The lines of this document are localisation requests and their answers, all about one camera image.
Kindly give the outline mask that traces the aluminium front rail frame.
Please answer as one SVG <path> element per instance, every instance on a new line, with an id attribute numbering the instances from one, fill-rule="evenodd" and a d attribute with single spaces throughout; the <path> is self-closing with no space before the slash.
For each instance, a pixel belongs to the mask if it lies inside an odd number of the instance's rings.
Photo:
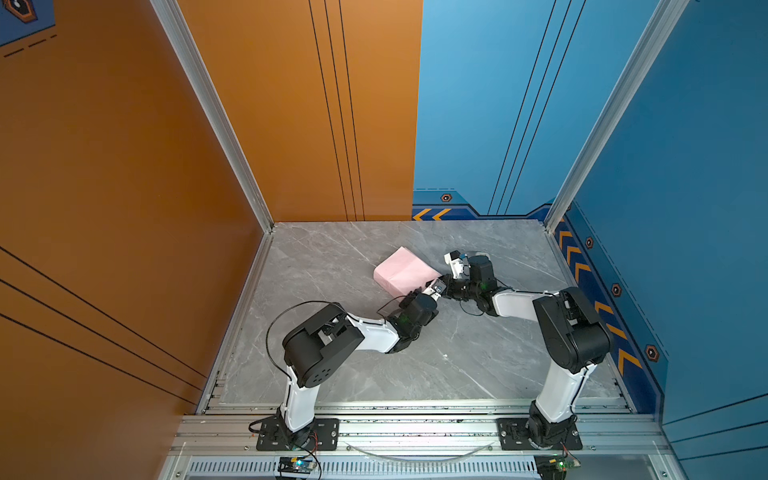
<path id="1" fill-rule="evenodd" d="M 329 402 L 317 418 L 340 420 L 335 451 L 310 451 L 314 479 L 539 479 L 535 457 L 564 460 L 566 479 L 681 479 L 684 471 L 654 417 L 619 398 L 577 407 L 583 449 L 501 448 L 496 420 L 524 418 L 524 400 Z M 160 475 L 164 479 L 277 479 L 283 451 L 258 451 L 249 426 L 270 404 L 212 400 L 182 419 Z"/>

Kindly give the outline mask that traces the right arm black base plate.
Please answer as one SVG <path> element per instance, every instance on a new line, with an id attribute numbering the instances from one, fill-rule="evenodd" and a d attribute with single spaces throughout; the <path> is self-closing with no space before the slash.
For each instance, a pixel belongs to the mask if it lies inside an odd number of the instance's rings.
<path id="1" fill-rule="evenodd" d="M 496 427 L 501 448 L 505 451 L 583 449 L 575 417 L 559 423 L 538 418 L 500 418 L 496 420 Z"/>

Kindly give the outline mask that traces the right green circuit board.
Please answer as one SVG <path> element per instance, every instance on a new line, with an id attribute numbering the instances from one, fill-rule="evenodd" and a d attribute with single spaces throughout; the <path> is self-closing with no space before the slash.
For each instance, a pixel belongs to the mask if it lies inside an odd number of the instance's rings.
<path id="1" fill-rule="evenodd" d="M 556 457 L 535 457 L 537 473 L 542 480 L 565 480 L 564 460 Z"/>

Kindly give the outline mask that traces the left aluminium corner post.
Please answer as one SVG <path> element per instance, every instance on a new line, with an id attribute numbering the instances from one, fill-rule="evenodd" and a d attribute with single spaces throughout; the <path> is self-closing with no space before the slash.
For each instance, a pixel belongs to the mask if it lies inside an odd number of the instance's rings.
<path id="1" fill-rule="evenodd" d="M 274 220 L 179 3 L 151 0 L 150 4 L 253 214 L 261 229 L 271 234 Z"/>

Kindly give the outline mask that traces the aluminium corner post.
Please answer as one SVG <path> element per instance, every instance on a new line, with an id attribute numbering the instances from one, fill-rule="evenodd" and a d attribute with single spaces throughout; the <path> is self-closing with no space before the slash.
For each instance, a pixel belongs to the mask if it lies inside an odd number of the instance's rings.
<path id="1" fill-rule="evenodd" d="M 261 229 L 271 234 L 274 220 L 179 3 L 151 0 L 150 4 L 253 214 Z"/>
<path id="2" fill-rule="evenodd" d="M 564 218 L 688 4 L 689 0 L 658 2 L 544 220 L 548 234 Z"/>

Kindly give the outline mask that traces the right aluminium corner post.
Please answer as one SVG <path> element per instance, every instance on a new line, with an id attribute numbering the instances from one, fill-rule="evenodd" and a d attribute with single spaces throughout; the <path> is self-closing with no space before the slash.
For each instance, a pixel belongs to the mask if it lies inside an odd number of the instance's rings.
<path id="1" fill-rule="evenodd" d="M 564 218 L 688 4 L 689 0 L 658 2 L 544 220 L 548 234 Z"/>

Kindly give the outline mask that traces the left green circuit board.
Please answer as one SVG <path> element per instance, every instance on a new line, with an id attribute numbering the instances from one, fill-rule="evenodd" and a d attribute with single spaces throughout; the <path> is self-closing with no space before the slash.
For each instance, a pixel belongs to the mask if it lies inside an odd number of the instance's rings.
<path id="1" fill-rule="evenodd" d="M 318 472 L 317 462 L 310 457 L 282 456 L 276 468 L 278 479 L 307 479 Z"/>

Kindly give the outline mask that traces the green circuit board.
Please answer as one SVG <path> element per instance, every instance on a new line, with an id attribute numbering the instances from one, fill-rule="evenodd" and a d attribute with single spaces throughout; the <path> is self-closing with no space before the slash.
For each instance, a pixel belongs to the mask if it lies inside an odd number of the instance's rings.
<path id="1" fill-rule="evenodd" d="M 535 457 L 537 473 L 542 480 L 565 480 L 564 460 L 556 457 Z"/>
<path id="2" fill-rule="evenodd" d="M 307 479 L 318 472 L 317 462 L 310 457 L 282 456 L 276 468 L 278 479 Z"/>

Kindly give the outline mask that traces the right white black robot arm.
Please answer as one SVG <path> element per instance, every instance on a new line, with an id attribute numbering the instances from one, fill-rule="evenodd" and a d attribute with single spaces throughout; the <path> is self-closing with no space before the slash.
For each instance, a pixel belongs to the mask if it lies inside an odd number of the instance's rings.
<path id="1" fill-rule="evenodd" d="M 444 255 L 444 261 L 451 269 L 442 277 L 445 297 L 472 301 L 491 317 L 528 319 L 539 325 L 550 366 L 523 432 L 535 448 L 565 444 L 576 433 L 575 404 L 586 381 L 612 350 L 605 322 L 578 287 L 557 292 L 511 288 L 496 278 L 492 261 L 482 252 L 454 250 Z"/>

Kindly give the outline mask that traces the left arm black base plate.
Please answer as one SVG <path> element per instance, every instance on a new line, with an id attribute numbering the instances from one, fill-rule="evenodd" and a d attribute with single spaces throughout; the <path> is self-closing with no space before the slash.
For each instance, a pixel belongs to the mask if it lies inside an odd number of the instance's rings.
<path id="1" fill-rule="evenodd" d="M 314 421 L 297 432 L 292 432 L 283 421 L 275 416 L 267 417 L 249 429 L 256 434 L 258 451 L 335 451 L 339 440 L 340 420 L 338 418 L 315 418 Z"/>

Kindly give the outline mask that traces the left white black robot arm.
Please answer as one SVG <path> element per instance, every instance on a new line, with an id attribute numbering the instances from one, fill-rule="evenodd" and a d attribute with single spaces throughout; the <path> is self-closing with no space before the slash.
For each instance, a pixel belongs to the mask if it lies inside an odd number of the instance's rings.
<path id="1" fill-rule="evenodd" d="M 375 321 L 327 302 L 282 341 L 288 383 L 277 418 L 291 446 L 303 447 L 313 437 L 320 385 L 356 351 L 394 354 L 408 348 L 438 314 L 441 292 L 415 290 L 385 319 Z"/>

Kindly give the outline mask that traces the purple wrapping paper sheet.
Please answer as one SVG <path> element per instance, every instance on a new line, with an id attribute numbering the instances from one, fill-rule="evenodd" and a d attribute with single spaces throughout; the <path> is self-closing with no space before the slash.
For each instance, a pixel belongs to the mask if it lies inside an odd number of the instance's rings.
<path id="1" fill-rule="evenodd" d="M 398 248 L 373 272 L 374 281 L 392 297 L 409 294 L 437 279 L 440 273 L 406 247 Z"/>

